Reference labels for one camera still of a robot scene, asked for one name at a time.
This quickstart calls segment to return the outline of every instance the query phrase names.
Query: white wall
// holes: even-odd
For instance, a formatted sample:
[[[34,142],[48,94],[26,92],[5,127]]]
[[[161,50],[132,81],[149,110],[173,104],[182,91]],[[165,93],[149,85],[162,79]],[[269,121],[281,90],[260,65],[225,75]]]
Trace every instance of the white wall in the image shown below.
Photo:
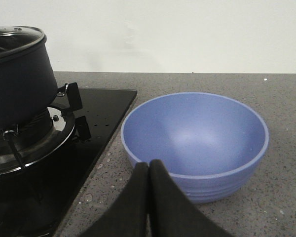
[[[55,71],[296,73],[296,0],[0,0]]]

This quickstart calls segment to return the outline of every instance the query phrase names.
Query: speckled stone countertop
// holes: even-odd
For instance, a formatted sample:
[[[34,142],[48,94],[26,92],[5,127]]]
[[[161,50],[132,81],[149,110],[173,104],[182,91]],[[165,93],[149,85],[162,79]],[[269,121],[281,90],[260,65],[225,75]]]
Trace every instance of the speckled stone countertop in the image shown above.
[[[58,85],[138,90],[134,107],[183,91],[221,94],[256,110],[270,132],[254,176],[232,196],[197,207],[235,237],[296,237],[296,75],[55,72]],[[131,175],[120,127],[55,236],[76,237],[114,202]]]

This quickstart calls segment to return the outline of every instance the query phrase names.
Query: burner ring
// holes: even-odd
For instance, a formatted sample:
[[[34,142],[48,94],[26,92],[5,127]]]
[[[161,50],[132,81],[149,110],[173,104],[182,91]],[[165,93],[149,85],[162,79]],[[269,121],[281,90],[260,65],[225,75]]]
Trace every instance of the burner ring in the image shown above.
[[[48,107],[52,120],[52,128],[38,142],[18,150],[25,167],[28,167],[42,160],[62,144],[64,144],[74,131],[74,115],[62,116],[61,109],[58,107]],[[13,153],[0,154],[0,175],[20,170],[21,167],[16,161]]]

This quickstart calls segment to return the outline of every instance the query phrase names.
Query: black glass cooktop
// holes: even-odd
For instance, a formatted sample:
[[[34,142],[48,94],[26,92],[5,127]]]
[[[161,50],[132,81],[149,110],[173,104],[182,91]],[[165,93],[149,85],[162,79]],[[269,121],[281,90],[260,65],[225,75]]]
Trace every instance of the black glass cooktop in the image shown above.
[[[75,131],[26,172],[0,175],[0,236],[52,236],[137,92],[80,88]],[[56,103],[67,104],[65,97]]]

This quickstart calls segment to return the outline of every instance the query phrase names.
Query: pot lid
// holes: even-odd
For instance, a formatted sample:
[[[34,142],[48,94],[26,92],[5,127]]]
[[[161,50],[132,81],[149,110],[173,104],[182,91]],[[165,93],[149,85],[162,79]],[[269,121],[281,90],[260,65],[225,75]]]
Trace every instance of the pot lid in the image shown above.
[[[44,36],[44,32],[35,27],[0,26],[0,58],[29,48]]]

